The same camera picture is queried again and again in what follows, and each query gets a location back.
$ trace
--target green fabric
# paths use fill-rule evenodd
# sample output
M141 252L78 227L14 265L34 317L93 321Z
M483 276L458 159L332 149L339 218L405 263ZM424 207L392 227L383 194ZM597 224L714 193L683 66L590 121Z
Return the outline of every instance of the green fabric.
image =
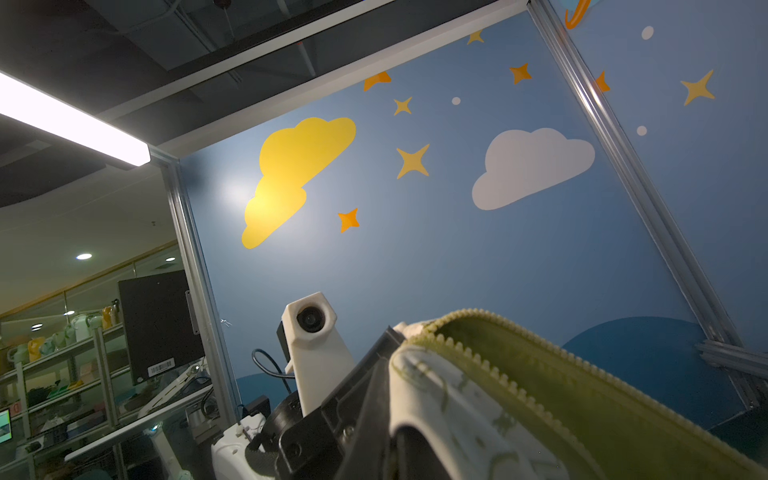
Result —
M495 314L462 310L408 343L439 353L483 386L563 460L572 478L768 478L768 471L692 422ZM493 367L511 387L492 375ZM567 435L553 427L558 421L577 442L563 441ZM597 468L588 468L592 459Z

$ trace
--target tube light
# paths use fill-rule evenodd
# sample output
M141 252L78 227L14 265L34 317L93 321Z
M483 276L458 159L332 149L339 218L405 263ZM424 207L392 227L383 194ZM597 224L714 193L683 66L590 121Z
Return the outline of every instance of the tube light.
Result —
M150 160L143 141L2 72L0 114L132 165Z

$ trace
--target cloud decal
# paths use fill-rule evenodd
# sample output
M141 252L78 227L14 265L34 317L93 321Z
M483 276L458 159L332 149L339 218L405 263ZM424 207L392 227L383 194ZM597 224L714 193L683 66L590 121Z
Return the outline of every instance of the cloud decal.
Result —
M355 122L307 118L271 134L261 147L263 177L245 208L243 245L258 247L306 202L302 188L355 140Z
M594 162L594 148L568 140L557 130L507 130L485 152L485 170L472 188L481 210L495 210L583 174Z

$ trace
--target zipper teeth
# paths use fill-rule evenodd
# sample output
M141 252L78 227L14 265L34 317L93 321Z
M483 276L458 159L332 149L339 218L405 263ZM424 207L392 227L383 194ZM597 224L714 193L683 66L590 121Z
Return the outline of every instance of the zipper teeth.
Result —
M459 312L468 312L468 311L470 310L459 310ZM436 322L440 322L444 320L444 318L446 317L443 317L440 320L436 320ZM445 338L445 336L442 333L436 336L434 334L434 331L430 331L430 332L424 331L417 336L407 339L404 342L404 344L418 345L420 341L423 341L423 340L433 341L443 346L446 346L450 349L454 349L457 353L470 359L473 363L479 366L484 372L488 373L495 381L497 381L498 384L504 390L507 390L508 392L510 392L513 396L517 398L519 402L521 402L525 407L531 410L546 426L554 430L556 434L558 434L562 439L564 439L576 451L576 453L578 453L584 459L584 461L592 469L593 473L600 480L607 480L607 477L603 473L602 468L595 461L595 459L592 458L592 454L589 452L589 450L587 450L587 447L585 447L584 444L578 440L576 435L574 435L570 430L568 430L568 427L563 425L563 423L560 420L556 419L554 415L552 415L551 412L546 410L541 403L536 402L536 399L530 396L525 391L525 389L518 388L517 382L514 382L514 381L510 382L506 374L500 373L499 369L495 366L492 366L488 360L483 360L479 353L475 353L473 355L472 349L469 348L468 346L465 347L464 345L462 345L461 342L455 342L454 339L451 337Z
M629 395L633 399L637 400L641 404L643 404L646 407L649 407L657 412L659 412L664 418L672 421L675 425L682 428L684 431L695 435L700 440L704 441L708 445L720 449L722 451L725 451L725 453L729 454L734 460L737 460L744 468L747 468L749 470L754 469L753 462L748 459L743 453L739 452L738 450L734 449L727 443L723 442L719 438L717 438L714 435L711 435L706 430L702 429L695 423L691 422L689 419L686 419L679 413L675 412L674 410L670 409L669 407L665 406L662 403L657 402L656 400L652 399L650 396L642 393L640 390L634 388L633 386L629 385L628 383L624 382L623 380L620 380L619 378L611 375L610 373L606 372L605 370L596 367L595 365L592 365L591 363L587 362L586 360L583 360L581 357L578 357L574 355L573 353L569 353L566 350L563 350L559 346L556 346L554 343L540 337L539 335L536 335L535 333L531 332L530 330L519 326L517 323L512 322L511 320L508 320L504 318L501 315L498 315L493 312L489 312L487 310L481 310L481 309L463 309L463 310L456 310L455 312L451 312L446 316L443 316L440 319L437 319L433 322L431 322L429 325L425 326L424 330L422 331L422 334L419 336L430 336L430 338L435 337L435 332L440 327L453 322L454 320L465 318L467 316L476 316L480 317L483 320L487 320L491 323L494 323L496 325L499 325L501 327L504 327L508 330L511 330L513 333L518 334L519 336L522 336L529 342L534 343L535 345L538 345L545 350L549 351L550 353L554 353L558 356L560 356L563 360L566 362L572 364L573 366L576 366L577 368L581 369L584 372L590 373L593 376L597 376L599 379L606 382L608 385L613 386L614 388L620 390L626 395ZM435 339L439 343L445 343L448 345L448 342L454 343L454 340L452 338L445 339L445 337L442 334L438 334ZM479 353L476 353L474 356L472 356L472 349L469 347L464 347L461 342L455 343L456 349L464 349L464 354L471 357L475 363L480 362L482 364L482 367L484 370L486 370L485 366L486 364L489 364L488 360L483 361L480 357ZM489 370L491 375L493 376L493 371L496 371L496 375L498 375L498 369L496 367L493 367L493 369Z

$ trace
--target dark ceiling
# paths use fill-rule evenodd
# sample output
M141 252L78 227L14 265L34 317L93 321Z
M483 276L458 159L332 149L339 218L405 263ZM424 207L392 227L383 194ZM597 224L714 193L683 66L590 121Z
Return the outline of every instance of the dark ceiling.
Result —
M3 0L0 71L98 115L358 1ZM395 0L111 123L161 144L489 3ZM60 143L0 118L0 207L104 166Z

